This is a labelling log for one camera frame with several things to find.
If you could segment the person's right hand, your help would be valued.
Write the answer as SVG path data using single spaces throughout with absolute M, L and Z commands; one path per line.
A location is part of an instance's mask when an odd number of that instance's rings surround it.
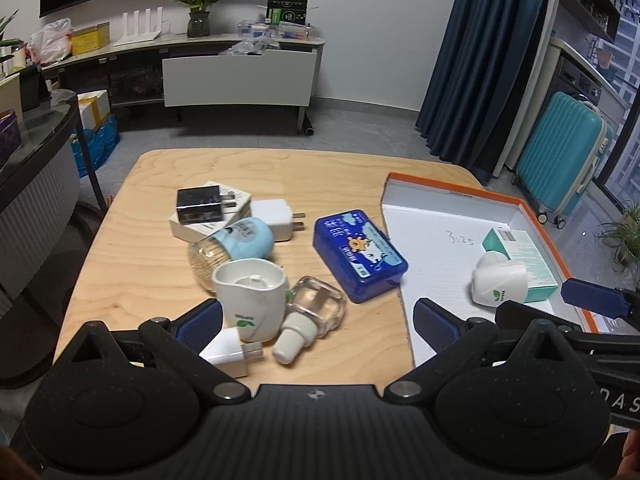
M 631 430 L 626 437 L 622 461 L 616 479 L 640 479 L 640 431 Z

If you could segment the person's left hand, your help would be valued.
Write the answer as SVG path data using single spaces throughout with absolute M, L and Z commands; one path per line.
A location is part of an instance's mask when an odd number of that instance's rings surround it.
M 12 448 L 0 446 L 0 480 L 39 480 L 32 470 Z

